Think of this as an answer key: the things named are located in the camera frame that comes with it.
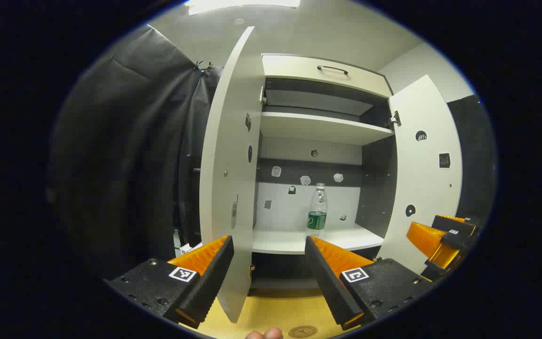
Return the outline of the white cabinet door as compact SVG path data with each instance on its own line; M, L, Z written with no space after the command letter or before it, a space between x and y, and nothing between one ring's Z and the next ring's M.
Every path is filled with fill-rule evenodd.
M256 26L235 44L209 109L199 181L202 242L230 235L234 256L217 300L228 320L237 323L251 279L256 170L265 86Z
M379 255L420 274L424 255L407 238L412 222L430 226L436 215L455 216L461 197L460 138L450 109L430 76L389 98L397 150L393 211Z

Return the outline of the ceiling light panel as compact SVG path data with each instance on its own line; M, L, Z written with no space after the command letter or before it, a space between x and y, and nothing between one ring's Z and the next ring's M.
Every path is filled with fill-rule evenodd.
M297 8L301 0L189 0L184 3L189 16L199 15L217 9L244 6L276 6Z

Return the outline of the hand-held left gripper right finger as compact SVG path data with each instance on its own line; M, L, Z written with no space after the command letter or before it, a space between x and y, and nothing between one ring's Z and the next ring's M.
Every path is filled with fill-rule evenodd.
M315 236L305 240L305 257L342 330L396 313L435 285L393 259L370 260Z

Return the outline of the white grey cabinet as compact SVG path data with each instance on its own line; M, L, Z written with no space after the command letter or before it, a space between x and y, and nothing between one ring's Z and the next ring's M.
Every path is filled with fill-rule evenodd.
M394 128L389 98L305 80L265 77L263 112L296 113ZM364 146L265 137L260 142L256 176L254 229L307 231L307 215L316 183L329 198L326 227L357 224L385 237L393 211L397 180L396 138ZM374 258L382 245L355 250ZM304 255L253 252L252 288L307 289L316 281Z

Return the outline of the black backdrop cloth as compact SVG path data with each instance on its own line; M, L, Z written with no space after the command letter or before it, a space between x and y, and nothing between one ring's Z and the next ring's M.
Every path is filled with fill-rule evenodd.
M477 95L447 104L457 129L462 157L461 196L456 216L485 223L497 182L497 155L490 117Z
M113 280L175 256L222 72L144 25L78 77L52 131L48 188L90 273Z

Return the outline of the white cabinet drawer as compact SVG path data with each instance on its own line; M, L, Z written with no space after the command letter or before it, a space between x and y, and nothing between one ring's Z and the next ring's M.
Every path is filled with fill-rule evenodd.
M390 98L394 95L385 75L337 60L311 56L263 53L262 63L264 74L267 78L305 80L331 84L367 92L381 98ZM349 75L344 75L336 71L320 71L317 69L318 65L339 67L347 70Z

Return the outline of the white cabinet shelf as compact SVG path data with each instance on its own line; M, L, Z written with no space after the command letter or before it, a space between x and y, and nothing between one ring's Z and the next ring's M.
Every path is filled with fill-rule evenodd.
M254 229L252 251L270 255L303 255L306 235L304 230ZM347 250L378 247L384 241L370 230L353 223L327 226L322 239Z
M391 129L361 122L296 113L262 113L265 137L364 146L394 136Z

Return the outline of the clear plastic bottle green label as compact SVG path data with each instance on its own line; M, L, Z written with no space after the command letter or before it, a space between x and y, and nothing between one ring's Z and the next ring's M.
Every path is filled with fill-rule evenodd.
M316 183L307 215L307 235L322 237L327 220L328 201L325 183Z

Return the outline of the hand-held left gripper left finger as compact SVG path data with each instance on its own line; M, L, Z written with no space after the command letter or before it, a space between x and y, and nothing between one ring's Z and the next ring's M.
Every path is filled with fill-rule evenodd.
M234 256L226 235L172 260L147 259L107 284L134 305L197 329L223 285Z

